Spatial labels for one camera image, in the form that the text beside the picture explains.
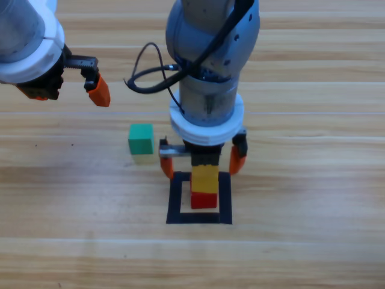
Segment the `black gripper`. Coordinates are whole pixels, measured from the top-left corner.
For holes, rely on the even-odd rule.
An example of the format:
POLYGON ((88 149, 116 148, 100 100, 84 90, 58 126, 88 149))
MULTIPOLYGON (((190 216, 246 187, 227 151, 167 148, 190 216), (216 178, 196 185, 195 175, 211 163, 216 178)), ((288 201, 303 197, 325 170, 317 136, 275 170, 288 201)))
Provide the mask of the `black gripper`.
POLYGON ((89 98, 98 107, 109 107, 111 102, 108 84, 99 73, 96 57, 75 55, 64 45, 59 60, 42 76, 16 87, 29 99, 38 101, 57 100, 63 85, 64 69, 80 69, 85 78, 84 88, 89 98))
MULTIPOLYGON (((232 138, 232 150, 230 154, 229 173, 237 174, 243 167, 247 157, 247 131, 241 129, 232 138)), ((190 157, 192 166, 219 165, 223 144, 215 146, 201 146, 186 140, 183 144, 169 144, 166 138, 159 141, 160 165, 164 175, 172 180, 174 178, 174 157, 190 157)))

